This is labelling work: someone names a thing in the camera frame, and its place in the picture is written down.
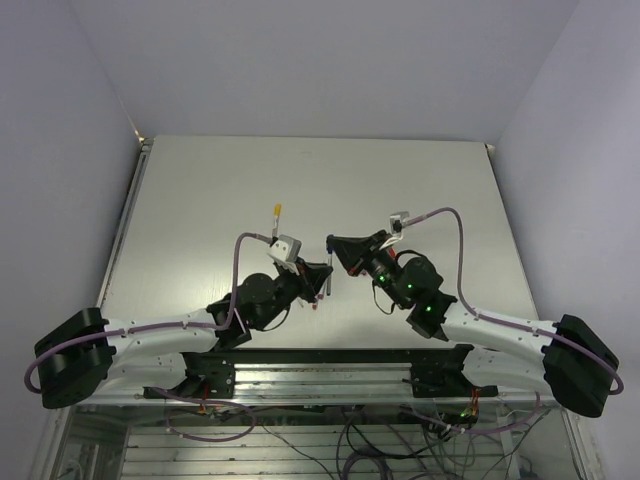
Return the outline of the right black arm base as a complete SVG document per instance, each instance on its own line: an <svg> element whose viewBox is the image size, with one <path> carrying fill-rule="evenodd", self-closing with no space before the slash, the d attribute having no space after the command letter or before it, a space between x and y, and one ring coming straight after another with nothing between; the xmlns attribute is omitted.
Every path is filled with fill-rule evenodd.
<svg viewBox="0 0 640 480"><path fill-rule="evenodd" d="M480 397L497 397L495 385L478 386L464 374L464 361L474 351L468 344L452 349L428 349L417 361L411 363L409 375L402 382L412 389L414 398L471 397L475 390Z"/></svg>

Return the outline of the yellow marker pen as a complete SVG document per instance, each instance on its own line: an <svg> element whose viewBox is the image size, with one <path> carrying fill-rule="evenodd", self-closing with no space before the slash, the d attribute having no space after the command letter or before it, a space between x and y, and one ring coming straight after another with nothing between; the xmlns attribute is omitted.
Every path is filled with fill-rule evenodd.
<svg viewBox="0 0 640 480"><path fill-rule="evenodd" d="M272 230L271 230L272 238L277 238L278 237L280 216L279 217L274 216L274 210L273 210L273 225L272 225Z"/></svg>

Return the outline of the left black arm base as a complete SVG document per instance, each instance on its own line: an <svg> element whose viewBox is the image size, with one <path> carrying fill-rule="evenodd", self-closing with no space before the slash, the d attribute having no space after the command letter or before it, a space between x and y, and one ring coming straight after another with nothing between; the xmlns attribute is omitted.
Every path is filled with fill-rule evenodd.
<svg viewBox="0 0 640 480"><path fill-rule="evenodd" d="M187 399L231 399L235 393L234 352L177 353L158 356L152 361L151 378L143 386L145 399L171 395Z"/></svg>

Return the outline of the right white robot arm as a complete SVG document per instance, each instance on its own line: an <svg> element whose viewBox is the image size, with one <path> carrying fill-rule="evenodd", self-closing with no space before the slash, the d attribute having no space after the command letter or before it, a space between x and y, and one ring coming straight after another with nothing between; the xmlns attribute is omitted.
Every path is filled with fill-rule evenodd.
<svg viewBox="0 0 640 480"><path fill-rule="evenodd" d="M473 386L509 386L550 394L584 417L602 415L619 361L588 324L574 315L558 321L526 320L483 313L460 295L441 290L443 277L423 254L407 251L399 262L391 236L330 235L326 246L355 277L367 273L392 304L408 311L408 323L425 338L469 345L462 361L444 367L442 387L465 394Z"/></svg>

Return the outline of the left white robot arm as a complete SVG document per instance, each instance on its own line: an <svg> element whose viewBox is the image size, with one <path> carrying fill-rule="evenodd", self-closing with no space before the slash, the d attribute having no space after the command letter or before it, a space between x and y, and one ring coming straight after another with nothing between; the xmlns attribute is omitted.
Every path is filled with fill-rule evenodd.
<svg viewBox="0 0 640 480"><path fill-rule="evenodd" d="M265 332L292 304L314 304L333 268L297 259L277 277L248 276L234 293L203 309L159 319L106 319L85 308L41 338L25 384L46 409L78 404L96 393L159 387L192 397L211 387L190 354L226 351Z"/></svg>

